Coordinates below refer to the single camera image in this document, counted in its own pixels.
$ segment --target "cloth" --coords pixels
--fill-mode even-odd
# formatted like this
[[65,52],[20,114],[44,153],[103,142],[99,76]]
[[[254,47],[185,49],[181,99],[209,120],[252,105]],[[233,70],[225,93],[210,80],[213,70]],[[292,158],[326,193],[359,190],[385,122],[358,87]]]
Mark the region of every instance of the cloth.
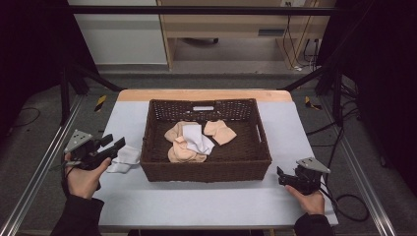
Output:
[[170,130],[168,130],[164,137],[169,142],[173,143],[175,139],[178,137],[183,136],[183,126],[185,125],[198,125],[197,122],[188,122],[188,121],[180,121],[177,124],[175,124],[174,127],[172,127]]
[[208,121],[205,126],[204,134],[207,136],[213,136],[218,129],[227,127],[226,123],[222,120]]
[[212,136],[212,138],[220,145],[225,145],[232,141],[237,135],[236,133],[227,127],[226,123],[222,120],[208,121],[205,126],[204,134]]
[[294,225],[295,234],[297,236],[333,236],[328,219],[322,214],[305,213]]
[[212,136],[213,139],[220,145],[225,145],[236,137],[236,133],[229,127],[222,127]]
[[214,143],[202,134],[202,125],[183,126],[183,137],[187,142],[187,149],[199,154],[209,155]]
[[186,126],[200,126],[200,136],[202,135],[202,127],[197,122],[180,121],[175,124],[170,130],[168,130],[164,137],[166,140],[172,143],[172,148],[168,151],[169,161],[178,162],[204,162],[207,159],[207,155],[204,153],[198,153],[196,148],[189,149],[188,142],[184,139],[184,127]]
[[64,211],[52,230],[51,236],[98,236],[98,221],[104,202],[86,200],[70,195]]
[[111,165],[107,168],[108,173],[126,173],[132,165],[138,164],[140,152],[131,146],[123,146],[117,152],[117,157],[111,161]]

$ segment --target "black sleeve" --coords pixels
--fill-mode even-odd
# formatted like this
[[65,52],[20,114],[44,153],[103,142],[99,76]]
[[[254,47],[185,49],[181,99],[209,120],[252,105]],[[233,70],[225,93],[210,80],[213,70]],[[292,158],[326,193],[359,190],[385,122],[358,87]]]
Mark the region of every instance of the black sleeve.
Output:
[[294,225],[297,236],[333,236],[333,230],[328,219],[322,214],[309,215],[305,213]]
[[51,236],[100,235],[98,221],[103,206],[104,202],[101,200],[86,200],[70,195]]

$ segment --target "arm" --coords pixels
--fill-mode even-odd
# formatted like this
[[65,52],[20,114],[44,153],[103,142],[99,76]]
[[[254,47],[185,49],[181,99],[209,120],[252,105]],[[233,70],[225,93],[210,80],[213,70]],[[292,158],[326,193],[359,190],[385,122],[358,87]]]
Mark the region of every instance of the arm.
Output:
[[285,189],[294,196],[306,213],[301,216],[294,225],[297,236],[332,236],[328,219],[325,216],[325,198],[320,191],[304,196],[291,186]]
[[100,235],[98,221],[104,202],[93,199],[98,180],[107,169],[111,159],[105,159],[96,169],[87,171],[67,167],[67,182],[70,196],[65,203],[63,213],[51,235]]

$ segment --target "table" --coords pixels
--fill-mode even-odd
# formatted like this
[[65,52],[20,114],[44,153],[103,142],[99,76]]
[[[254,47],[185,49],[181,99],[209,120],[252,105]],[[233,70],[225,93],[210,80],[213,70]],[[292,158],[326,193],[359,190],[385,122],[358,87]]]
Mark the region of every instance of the table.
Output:
[[[95,197],[106,202],[100,226],[141,229],[271,229],[292,227],[304,212],[278,185],[276,166],[293,175],[296,160],[314,156],[287,91],[135,89],[120,92],[104,135],[140,149],[148,101],[255,98],[272,157],[263,181],[224,183],[149,182],[140,165],[126,174],[104,173]],[[329,199],[326,216],[337,224]]]

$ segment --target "black device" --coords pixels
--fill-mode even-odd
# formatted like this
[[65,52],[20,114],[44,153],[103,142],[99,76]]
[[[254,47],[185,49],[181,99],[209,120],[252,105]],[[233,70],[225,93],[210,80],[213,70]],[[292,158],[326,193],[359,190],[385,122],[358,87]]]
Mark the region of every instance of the black device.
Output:
[[100,147],[106,147],[113,141],[113,136],[107,135],[102,139],[95,139],[92,135],[76,130],[64,149],[64,155],[71,153],[69,161],[63,160],[62,164],[62,188],[65,196],[69,196],[66,167],[73,166],[84,170],[94,170],[107,157],[114,159],[117,157],[117,152],[125,143],[125,138],[115,142],[112,147],[109,147],[101,152],[98,152]]
[[297,164],[295,176],[284,174],[279,166],[276,166],[276,173],[280,185],[290,185],[303,195],[318,191],[322,185],[322,174],[330,174],[330,170],[313,157],[297,160]]

